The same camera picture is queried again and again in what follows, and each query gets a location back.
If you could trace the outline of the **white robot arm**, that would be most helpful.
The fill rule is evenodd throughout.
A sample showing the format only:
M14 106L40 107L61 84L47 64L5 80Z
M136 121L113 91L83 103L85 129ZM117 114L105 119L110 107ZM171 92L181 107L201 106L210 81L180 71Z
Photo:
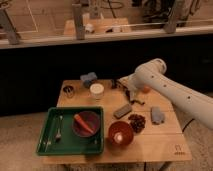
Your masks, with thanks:
M149 86L213 130L213 98L167 78L166 70L166 63L156 58L139 65L132 74L121 77L119 82L130 91L131 99L145 86Z

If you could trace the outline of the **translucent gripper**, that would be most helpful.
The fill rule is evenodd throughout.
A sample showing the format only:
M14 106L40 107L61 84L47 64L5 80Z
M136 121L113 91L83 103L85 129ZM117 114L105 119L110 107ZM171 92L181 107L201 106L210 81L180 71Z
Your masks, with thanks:
M119 79L118 79L118 82L119 82L122 86L126 87L129 91L133 91L133 90L134 90L134 87L133 87L132 84L129 82L129 79L128 79L127 76L122 77L122 78L119 78Z

